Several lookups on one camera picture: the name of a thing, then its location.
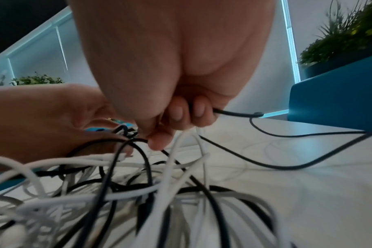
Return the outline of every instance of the white plug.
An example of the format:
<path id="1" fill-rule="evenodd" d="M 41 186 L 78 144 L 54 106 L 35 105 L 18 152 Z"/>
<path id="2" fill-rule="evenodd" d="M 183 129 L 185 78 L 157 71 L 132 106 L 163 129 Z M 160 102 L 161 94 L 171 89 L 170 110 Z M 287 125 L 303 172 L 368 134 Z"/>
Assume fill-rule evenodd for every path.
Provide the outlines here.
<path id="1" fill-rule="evenodd" d="M 0 248 L 22 248 L 27 239 L 24 225 L 16 224 L 6 229 L 0 237 Z"/>

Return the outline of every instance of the hand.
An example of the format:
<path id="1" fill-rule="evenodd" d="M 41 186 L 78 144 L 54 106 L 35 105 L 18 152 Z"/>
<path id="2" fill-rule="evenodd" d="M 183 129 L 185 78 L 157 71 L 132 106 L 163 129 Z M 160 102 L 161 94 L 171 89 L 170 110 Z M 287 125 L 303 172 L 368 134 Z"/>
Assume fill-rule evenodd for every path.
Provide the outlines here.
<path id="1" fill-rule="evenodd" d="M 121 119 L 97 88 L 73 84 L 0 87 L 0 156 L 28 163 L 65 157 L 88 141 L 119 139 L 108 132 L 84 131 L 118 126 L 107 118 Z M 83 154 L 112 153 L 114 146 L 101 143 Z"/>
<path id="2" fill-rule="evenodd" d="M 107 98 L 154 150 L 204 127 L 256 69 L 275 0 L 70 0 L 84 53 Z"/>

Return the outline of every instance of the vertical light strip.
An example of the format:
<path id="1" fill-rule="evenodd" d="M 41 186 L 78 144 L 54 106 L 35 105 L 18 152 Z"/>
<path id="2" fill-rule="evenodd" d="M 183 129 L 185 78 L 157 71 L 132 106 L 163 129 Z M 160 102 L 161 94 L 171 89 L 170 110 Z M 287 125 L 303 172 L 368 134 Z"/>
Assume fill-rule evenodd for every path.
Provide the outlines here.
<path id="1" fill-rule="evenodd" d="M 66 67 L 65 73 L 67 75 L 69 75 L 68 68 L 67 68 L 67 63 L 66 63 L 66 57 L 65 57 L 65 53 L 63 52 L 63 46 L 62 46 L 61 36 L 59 35 L 58 26 L 55 26 L 55 30 L 56 30 L 56 36 L 58 37 L 59 46 L 61 47 L 63 62 L 65 63 L 65 67 Z"/>
<path id="2" fill-rule="evenodd" d="M 300 73 L 299 73 L 299 66 L 298 66 L 298 58 L 296 55 L 294 34 L 292 32 L 291 19 L 289 16 L 288 0 L 281 0 L 281 4 L 283 7 L 285 28 L 287 30 L 287 39 L 288 39 L 288 45 L 289 45 L 289 52 L 291 55 L 292 72 L 294 74 L 295 83 L 298 83 L 300 82 Z"/>
<path id="3" fill-rule="evenodd" d="M 7 62 L 9 63 L 9 68 L 10 68 L 10 73 L 11 73 L 11 78 L 15 78 L 14 77 L 14 71 L 13 71 L 13 67 L 11 67 L 11 62 L 10 62 L 10 59 L 7 58 Z"/>

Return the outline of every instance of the skin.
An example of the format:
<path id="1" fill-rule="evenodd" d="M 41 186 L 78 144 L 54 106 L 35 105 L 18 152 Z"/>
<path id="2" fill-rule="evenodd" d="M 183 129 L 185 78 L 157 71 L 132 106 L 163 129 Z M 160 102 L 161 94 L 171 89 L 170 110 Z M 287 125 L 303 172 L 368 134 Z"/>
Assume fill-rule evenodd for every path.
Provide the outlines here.
<path id="1" fill-rule="evenodd" d="M 21 163 L 65 157 L 74 148 L 97 139 L 120 139 L 88 127 L 115 128 L 107 118 L 123 119 L 101 91 L 84 85 L 0 87 L 0 156 Z M 114 143 L 91 146 L 80 155 L 113 153 Z M 132 152 L 131 147 L 125 150 Z"/>
<path id="2" fill-rule="evenodd" d="M 90 69 L 151 149 L 205 127 L 255 71 L 275 0 L 69 0 Z"/>

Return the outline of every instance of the planter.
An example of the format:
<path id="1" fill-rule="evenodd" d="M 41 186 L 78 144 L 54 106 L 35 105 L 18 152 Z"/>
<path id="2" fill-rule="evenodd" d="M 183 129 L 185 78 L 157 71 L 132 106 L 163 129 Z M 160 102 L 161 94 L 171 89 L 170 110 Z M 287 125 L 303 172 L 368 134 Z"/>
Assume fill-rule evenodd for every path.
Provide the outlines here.
<path id="1" fill-rule="evenodd" d="M 292 86 L 288 120 L 372 132 L 372 56 Z"/>
<path id="2" fill-rule="evenodd" d="M 372 56 L 372 42 L 370 42 L 370 44 L 365 49 L 340 54 L 326 62 L 319 62 L 311 65 L 305 68 L 304 72 L 306 78 L 312 78 L 370 56 Z"/>

